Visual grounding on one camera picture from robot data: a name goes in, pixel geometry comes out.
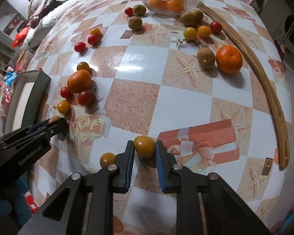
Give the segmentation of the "yellow tomato cluster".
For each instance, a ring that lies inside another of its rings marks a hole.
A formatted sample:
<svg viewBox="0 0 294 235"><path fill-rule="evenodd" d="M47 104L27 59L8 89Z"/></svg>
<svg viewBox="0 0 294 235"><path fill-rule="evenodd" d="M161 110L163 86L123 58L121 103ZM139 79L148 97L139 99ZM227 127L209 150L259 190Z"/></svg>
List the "yellow tomato cluster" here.
<svg viewBox="0 0 294 235"><path fill-rule="evenodd" d="M187 27L183 31L183 36L187 41L195 41L198 32L193 27Z"/></svg>

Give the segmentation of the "red cherry tomato with stem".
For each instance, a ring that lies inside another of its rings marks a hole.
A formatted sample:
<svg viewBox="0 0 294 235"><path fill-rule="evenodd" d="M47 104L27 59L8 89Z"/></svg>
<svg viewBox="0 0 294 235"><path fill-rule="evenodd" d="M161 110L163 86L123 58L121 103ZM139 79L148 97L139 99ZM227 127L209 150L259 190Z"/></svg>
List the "red cherry tomato with stem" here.
<svg viewBox="0 0 294 235"><path fill-rule="evenodd" d="M93 105L96 102L95 92L96 89L87 89L82 91L77 97L78 103L86 107Z"/></svg>

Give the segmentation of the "kiwi near bowl top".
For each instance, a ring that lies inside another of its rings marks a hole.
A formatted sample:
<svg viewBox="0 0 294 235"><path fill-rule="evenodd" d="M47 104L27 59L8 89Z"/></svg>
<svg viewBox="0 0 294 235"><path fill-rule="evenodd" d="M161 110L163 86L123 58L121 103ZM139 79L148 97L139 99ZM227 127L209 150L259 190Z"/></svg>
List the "kiwi near bowl top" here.
<svg viewBox="0 0 294 235"><path fill-rule="evenodd" d="M132 10L136 16L141 16L146 13L146 7L142 4L137 4L133 6Z"/></svg>

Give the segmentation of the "dark yellow tomato above orange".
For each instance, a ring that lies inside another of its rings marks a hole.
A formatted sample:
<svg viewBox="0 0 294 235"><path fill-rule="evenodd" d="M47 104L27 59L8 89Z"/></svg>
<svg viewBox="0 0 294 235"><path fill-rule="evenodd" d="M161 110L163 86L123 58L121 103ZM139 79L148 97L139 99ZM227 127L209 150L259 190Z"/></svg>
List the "dark yellow tomato above orange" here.
<svg viewBox="0 0 294 235"><path fill-rule="evenodd" d="M80 62L77 66L77 70L87 70L88 72L90 71L90 67L87 62Z"/></svg>

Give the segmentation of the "orange tomato right cluster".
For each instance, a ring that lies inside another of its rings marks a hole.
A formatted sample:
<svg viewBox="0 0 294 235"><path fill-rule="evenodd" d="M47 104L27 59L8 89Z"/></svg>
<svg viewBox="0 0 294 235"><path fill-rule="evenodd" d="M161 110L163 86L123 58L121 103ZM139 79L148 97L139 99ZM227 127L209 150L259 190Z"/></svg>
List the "orange tomato right cluster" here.
<svg viewBox="0 0 294 235"><path fill-rule="evenodd" d="M198 34L201 38L209 38L212 34L212 30L206 25L201 25L198 27Z"/></svg>

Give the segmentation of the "orange tomato near gripper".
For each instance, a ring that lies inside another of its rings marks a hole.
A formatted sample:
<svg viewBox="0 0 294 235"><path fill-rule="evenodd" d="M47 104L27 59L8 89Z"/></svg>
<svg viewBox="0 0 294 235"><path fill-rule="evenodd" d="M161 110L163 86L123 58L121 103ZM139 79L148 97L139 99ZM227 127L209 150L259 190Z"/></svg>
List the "orange tomato near gripper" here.
<svg viewBox="0 0 294 235"><path fill-rule="evenodd" d="M111 152L104 153L100 158L100 167L105 168L111 164L114 164L115 157L116 155Z"/></svg>

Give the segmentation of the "red tomato right cluster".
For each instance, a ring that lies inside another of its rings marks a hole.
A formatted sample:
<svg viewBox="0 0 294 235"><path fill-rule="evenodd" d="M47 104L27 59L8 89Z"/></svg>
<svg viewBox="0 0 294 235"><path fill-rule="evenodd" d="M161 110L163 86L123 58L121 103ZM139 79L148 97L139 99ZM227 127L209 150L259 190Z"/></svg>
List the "red tomato right cluster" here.
<svg viewBox="0 0 294 235"><path fill-rule="evenodd" d="M213 34L219 34L222 31L222 25L218 21L211 22L209 27Z"/></svg>

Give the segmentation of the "kiwi beside large orange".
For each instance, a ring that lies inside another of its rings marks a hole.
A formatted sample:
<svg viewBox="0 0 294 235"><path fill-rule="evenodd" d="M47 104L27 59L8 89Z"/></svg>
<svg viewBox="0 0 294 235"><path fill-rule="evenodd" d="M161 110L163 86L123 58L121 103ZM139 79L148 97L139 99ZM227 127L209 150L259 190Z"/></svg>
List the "kiwi beside large orange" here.
<svg viewBox="0 0 294 235"><path fill-rule="evenodd" d="M215 55L211 49L203 47L197 52L197 60L203 69L208 70L214 66Z"/></svg>

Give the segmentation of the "kiwi left of bowl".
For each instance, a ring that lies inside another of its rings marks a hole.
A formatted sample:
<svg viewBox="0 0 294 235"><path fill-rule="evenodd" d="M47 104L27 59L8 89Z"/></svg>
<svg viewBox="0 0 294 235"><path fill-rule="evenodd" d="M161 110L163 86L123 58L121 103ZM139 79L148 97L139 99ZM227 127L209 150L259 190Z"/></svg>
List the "kiwi left of bowl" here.
<svg viewBox="0 0 294 235"><path fill-rule="evenodd" d="M142 19L138 16L133 16L128 20L128 27L133 30L137 31L142 27Z"/></svg>

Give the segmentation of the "curved wooden stick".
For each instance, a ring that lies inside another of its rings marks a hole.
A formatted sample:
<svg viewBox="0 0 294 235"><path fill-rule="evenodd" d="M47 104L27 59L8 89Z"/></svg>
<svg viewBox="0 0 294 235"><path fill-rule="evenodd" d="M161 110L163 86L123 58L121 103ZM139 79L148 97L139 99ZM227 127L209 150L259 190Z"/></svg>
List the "curved wooden stick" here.
<svg viewBox="0 0 294 235"><path fill-rule="evenodd" d="M285 170L289 164L290 159L290 144L287 130L287 123L284 117L282 107L276 92L274 91L268 76L266 75L261 62L257 58L256 54L249 47L243 37L235 31L232 26L214 10L204 5L202 2L198 3L198 8L207 14L210 18L215 21L219 21L222 24L225 34L229 39L237 46L242 55L248 61L252 67L255 75L258 77L259 82L262 85L270 112L272 115L273 123L275 125L276 136L278 141L278 157L279 157L279 170Z"/></svg>

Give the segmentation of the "white shallow tray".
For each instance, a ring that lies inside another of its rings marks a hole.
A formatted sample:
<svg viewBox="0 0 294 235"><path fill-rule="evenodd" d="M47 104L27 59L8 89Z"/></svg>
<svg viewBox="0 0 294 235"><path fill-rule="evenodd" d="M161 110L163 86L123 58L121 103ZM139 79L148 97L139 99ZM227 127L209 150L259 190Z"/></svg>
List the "white shallow tray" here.
<svg viewBox="0 0 294 235"><path fill-rule="evenodd" d="M50 76L40 70L19 75L5 118L5 135L36 123L50 81Z"/></svg>

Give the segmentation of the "brown-yellow cherry tomato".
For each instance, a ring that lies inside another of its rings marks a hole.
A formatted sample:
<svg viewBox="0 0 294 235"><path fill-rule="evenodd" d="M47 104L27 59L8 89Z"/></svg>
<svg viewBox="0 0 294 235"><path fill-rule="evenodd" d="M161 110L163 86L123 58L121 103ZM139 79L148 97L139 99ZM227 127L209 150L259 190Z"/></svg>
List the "brown-yellow cherry tomato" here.
<svg viewBox="0 0 294 235"><path fill-rule="evenodd" d="M134 139L134 147L141 158L149 158L155 154L155 141L148 136L138 136Z"/></svg>

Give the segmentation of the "pile of snack packets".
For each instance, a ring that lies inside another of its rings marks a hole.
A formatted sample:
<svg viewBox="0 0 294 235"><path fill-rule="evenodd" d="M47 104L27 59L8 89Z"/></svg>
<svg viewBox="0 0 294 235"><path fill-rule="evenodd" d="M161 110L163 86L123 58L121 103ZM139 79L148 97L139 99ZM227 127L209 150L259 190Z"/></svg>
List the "pile of snack packets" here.
<svg viewBox="0 0 294 235"><path fill-rule="evenodd" d="M13 93L13 83L18 75L15 70L8 66L6 69L0 67L0 119L6 118L8 106Z"/></svg>

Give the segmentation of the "red tomato upper left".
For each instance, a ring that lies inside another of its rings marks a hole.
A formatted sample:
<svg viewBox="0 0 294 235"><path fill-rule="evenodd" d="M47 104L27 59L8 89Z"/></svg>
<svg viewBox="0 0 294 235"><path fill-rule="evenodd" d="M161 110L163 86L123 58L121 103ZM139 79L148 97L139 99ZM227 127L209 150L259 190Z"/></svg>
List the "red tomato upper left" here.
<svg viewBox="0 0 294 235"><path fill-rule="evenodd" d="M87 42L91 46L95 46L100 41L100 38L97 34L91 34L89 35Z"/></svg>

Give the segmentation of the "large orange right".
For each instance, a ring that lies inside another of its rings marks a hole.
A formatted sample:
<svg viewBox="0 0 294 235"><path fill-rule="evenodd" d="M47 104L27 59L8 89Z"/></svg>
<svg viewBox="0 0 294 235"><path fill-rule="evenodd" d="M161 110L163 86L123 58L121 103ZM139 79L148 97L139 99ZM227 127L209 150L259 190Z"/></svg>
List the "large orange right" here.
<svg viewBox="0 0 294 235"><path fill-rule="evenodd" d="M218 68L229 75L238 73L243 65L243 58L239 50L233 46L225 45L216 53Z"/></svg>

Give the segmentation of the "red tomato by bowl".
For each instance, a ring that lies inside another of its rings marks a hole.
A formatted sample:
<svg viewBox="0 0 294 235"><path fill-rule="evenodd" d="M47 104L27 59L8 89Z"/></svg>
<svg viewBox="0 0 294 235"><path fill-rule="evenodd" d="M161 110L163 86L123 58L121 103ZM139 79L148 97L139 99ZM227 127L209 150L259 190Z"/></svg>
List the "red tomato by bowl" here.
<svg viewBox="0 0 294 235"><path fill-rule="evenodd" d="M134 14L133 9L131 7L127 7L126 9L124 9L124 13L129 17L133 16Z"/></svg>

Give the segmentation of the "orange near tray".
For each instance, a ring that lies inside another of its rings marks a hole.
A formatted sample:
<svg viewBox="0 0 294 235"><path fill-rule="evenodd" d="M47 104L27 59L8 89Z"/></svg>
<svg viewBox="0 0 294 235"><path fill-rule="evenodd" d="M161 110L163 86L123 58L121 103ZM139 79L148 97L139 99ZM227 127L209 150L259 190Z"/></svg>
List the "orange near tray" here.
<svg viewBox="0 0 294 235"><path fill-rule="evenodd" d="M67 80L67 87L72 93L81 93L91 85L91 74L88 70L78 70Z"/></svg>

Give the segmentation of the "small orange tomato upper left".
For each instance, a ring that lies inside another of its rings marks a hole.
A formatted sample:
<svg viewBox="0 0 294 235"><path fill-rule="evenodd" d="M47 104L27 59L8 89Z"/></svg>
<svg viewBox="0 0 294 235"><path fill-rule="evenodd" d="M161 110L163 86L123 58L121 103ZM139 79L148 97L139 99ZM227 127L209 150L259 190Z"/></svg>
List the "small orange tomato upper left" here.
<svg viewBox="0 0 294 235"><path fill-rule="evenodd" d="M101 30L100 29L98 29L98 28L93 28L92 30L91 30L91 35L96 35L96 36L100 36L100 34L101 34Z"/></svg>

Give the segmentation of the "red tomato mid left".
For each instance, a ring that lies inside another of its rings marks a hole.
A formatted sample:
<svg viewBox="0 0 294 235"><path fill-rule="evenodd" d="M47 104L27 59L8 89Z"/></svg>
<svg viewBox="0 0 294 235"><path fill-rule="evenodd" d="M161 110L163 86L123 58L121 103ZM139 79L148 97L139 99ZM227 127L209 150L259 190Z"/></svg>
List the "red tomato mid left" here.
<svg viewBox="0 0 294 235"><path fill-rule="evenodd" d="M76 52L83 52L86 49L86 44L84 42L77 42L74 45L74 50Z"/></svg>

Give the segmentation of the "kiwi of bowl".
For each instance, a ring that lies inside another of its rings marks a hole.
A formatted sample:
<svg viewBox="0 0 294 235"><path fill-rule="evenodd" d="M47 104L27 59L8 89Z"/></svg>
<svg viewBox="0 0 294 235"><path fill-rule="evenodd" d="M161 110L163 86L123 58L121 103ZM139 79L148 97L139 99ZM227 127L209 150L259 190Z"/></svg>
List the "kiwi of bowl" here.
<svg viewBox="0 0 294 235"><path fill-rule="evenodd" d="M128 20L128 27L133 30L137 31L142 27L142 19L138 16L133 16Z"/></svg>
<svg viewBox="0 0 294 235"><path fill-rule="evenodd" d="M191 10L191 14L195 17L196 22L200 22L204 17L203 12L199 9Z"/></svg>
<svg viewBox="0 0 294 235"><path fill-rule="evenodd" d="M180 20L187 27L191 27L196 24L196 17L191 13L183 13Z"/></svg>

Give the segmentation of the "tan longan fruit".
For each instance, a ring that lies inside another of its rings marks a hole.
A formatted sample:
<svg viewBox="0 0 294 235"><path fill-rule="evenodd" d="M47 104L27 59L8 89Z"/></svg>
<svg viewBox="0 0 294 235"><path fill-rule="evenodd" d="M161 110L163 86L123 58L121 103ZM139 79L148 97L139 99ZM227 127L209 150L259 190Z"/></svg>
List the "tan longan fruit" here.
<svg viewBox="0 0 294 235"><path fill-rule="evenodd" d="M52 116L50 119L49 119L49 124L50 123L53 123L54 121L57 121L57 120L59 120L61 117L60 116L57 116L57 115L54 115L54 116Z"/></svg>

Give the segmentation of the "yellow cherry tomato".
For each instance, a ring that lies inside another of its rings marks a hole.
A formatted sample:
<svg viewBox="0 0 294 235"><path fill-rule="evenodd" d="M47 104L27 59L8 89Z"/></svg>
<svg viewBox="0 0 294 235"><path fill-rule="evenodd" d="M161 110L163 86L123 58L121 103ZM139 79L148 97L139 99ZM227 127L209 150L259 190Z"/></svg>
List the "yellow cherry tomato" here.
<svg viewBox="0 0 294 235"><path fill-rule="evenodd" d="M60 114L66 115L70 110L70 104L67 100L61 100L57 104L56 109Z"/></svg>

